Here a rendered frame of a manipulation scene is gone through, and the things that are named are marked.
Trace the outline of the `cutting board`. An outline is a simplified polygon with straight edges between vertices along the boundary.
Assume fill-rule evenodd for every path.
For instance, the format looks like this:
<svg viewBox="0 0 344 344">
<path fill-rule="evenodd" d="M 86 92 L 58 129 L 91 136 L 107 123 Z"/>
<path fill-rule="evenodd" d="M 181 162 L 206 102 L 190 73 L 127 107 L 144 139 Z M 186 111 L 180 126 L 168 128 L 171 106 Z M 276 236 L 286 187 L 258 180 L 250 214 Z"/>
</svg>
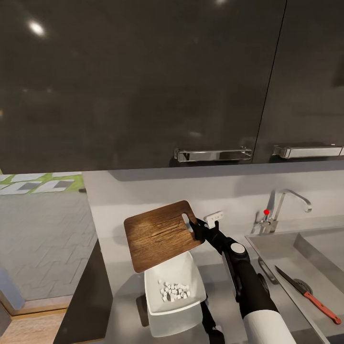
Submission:
<svg viewBox="0 0 344 344">
<path fill-rule="evenodd" d="M 187 200 L 124 220 L 128 247 L 136 273 L 142 273 L 205 242 L 190 232 L 182 214 L 200 226 Z"/>
</svg>

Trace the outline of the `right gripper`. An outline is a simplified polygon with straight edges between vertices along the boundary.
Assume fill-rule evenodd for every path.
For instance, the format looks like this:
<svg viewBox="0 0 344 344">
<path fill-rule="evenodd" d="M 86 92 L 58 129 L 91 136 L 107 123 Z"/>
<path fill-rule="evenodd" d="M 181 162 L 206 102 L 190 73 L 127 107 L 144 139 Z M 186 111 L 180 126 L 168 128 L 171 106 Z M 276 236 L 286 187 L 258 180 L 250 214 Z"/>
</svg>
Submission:
<svg viewBox="0 0 344 344">
<path fill-rule="evenodd" d="M 191 228 L 194 230 L 195 232 L 195 238 L 199 241 L 203 238 L 205 238 L 211 245 L 212 242 L 214 240 L 214 238 L 222 233 L 221 231 L 219 231 L 219 222 L 218 220 L 215 221 L 215 227 L 212 229 L 209 229 L 208 227 L 205 227 L 204 224 L 206 224 L 205 221 L 197 218 L 197 221 L 199 223 L 200 226 L 196 226 L 193 222 L 189 221 L 189 224 L 191 226 Z"/>
</svg>

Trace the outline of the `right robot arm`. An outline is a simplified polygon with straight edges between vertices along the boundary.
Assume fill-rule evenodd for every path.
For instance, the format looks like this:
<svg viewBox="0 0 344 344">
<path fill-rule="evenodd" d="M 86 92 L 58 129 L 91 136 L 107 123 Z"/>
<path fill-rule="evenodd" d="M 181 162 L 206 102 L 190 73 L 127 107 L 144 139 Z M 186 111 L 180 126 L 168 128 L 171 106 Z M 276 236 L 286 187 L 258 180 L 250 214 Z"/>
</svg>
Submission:
<svg viewBox="0 0 344 344">
<path fill-rule="evenodd" d="M 224 212 L 197 218 L 200 226 L 189 221 L 199 241 L 205 238 L 222 256 L 226 273 L 247 333 L 249 344 L 297 344 L 270 298 L 268 284 L 250 264 L 246 248 L 219 231 L 218 220 Z"/>
</svg>

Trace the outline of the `parer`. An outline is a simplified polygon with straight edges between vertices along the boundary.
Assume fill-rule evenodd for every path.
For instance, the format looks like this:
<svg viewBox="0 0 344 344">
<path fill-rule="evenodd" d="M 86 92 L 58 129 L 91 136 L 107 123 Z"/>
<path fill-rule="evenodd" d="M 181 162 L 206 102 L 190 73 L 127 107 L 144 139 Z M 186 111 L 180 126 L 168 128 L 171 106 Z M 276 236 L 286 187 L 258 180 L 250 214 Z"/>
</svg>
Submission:
<svg viewBox="0 0 344 344">
<path fill-rule="evenodd" d="M 279 269 L 277 266 L 275 266 L 277 270 L 288 280 L 290 281 L 299 291 L 301 291 L 305 297 L 310 299 L 313 304 L 319 308 L 323 313 L 325 313 L 327 316 L 329 316 L 332 320 L 334 320 L 335 324 L 340 324 L 341 320 L 339 317 L 337 317 L 331 310 L 329 310 L 327 307 L 325 307 L 322 303 L 320 303 L 316 298 L 314 298 L 307 290 L 304 290 L 297 282 L 295 282 L 293 279 L 291 279 L 286 273 L 284 273 L 281 269 Z"/>
</svg>

